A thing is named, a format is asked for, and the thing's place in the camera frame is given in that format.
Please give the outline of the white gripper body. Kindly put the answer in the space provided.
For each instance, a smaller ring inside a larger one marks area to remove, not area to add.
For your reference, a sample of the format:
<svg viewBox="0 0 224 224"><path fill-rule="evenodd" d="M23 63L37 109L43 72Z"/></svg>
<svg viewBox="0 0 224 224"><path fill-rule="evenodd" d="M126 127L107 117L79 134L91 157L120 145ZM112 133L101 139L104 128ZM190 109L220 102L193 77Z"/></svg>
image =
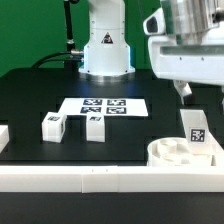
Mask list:
<svg viewBox="0 0 224 224"><path fill-rule="evenodd" d="M224 40L206 36L201 45L181 46L174 38L151 36L148 49L158 78L224 86Z"/></svg>

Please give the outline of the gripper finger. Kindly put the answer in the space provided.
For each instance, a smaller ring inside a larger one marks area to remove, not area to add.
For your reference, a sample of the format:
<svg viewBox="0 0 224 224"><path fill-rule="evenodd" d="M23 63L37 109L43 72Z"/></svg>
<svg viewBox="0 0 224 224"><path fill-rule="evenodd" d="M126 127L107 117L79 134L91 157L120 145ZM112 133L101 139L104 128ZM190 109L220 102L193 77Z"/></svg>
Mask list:
<svg viewBox="0 0 224 224"><path fill-rule="evenodd" d="M189 84L186 81L174 80L173 84L183 105L191 105L194 103L194 96Z"/></svg>

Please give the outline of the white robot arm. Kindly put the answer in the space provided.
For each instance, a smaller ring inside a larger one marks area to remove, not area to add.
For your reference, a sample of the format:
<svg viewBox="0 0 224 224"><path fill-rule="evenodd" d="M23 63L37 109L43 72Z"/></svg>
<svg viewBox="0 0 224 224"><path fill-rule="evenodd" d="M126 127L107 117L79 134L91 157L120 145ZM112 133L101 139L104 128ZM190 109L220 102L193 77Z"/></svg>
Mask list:
<svg viewBox="0 0 224 224"><path fill-rule="evenodd" d="M88 2L90 39L79 71L99 80L133 73L124 0ZM224 8L219 0L160 0L143 29L154 74L171 80L182 101L191 95L191 82L218 85L224 92Z"/></svg>

